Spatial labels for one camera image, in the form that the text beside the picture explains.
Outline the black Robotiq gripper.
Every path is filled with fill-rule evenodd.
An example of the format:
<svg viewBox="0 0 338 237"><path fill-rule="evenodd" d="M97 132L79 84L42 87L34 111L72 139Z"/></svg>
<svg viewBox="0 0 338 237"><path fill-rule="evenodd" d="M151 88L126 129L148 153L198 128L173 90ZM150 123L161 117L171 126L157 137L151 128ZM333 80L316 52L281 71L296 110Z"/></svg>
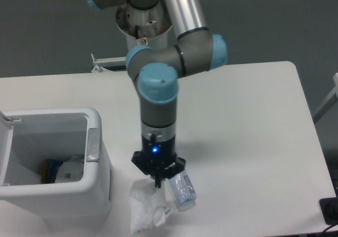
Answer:
<svg viewBox="0 0 338 237"><path fill-rule="evenodd" d="M150 138L142 136L141 151L134 152L132 163L145 175L155 181L155 187L161 188L164 179L171 179L185 170L186 160L175 152L175 136L166 141L158 141L155 134Z"/></svg>

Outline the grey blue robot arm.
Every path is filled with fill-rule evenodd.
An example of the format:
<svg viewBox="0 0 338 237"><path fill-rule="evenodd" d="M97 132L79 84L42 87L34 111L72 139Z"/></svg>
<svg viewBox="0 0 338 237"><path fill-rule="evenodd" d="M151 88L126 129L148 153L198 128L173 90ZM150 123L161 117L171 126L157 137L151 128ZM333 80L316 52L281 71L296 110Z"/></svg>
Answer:
<svg viewBox="0 0 338 237"><path fill-rule="evenodd" d="M156 27L161 0L87 0L100 10L118 5L131 8L126 17L136 37L144 26ZM164 0L177 43L158 50L139 45L128 51L126 70L140 101L142 149L132 162L160 187L165 179L182 172L185 160L175 152L178 80L226 64L227 45L211 34L199 0Z"/></svg>

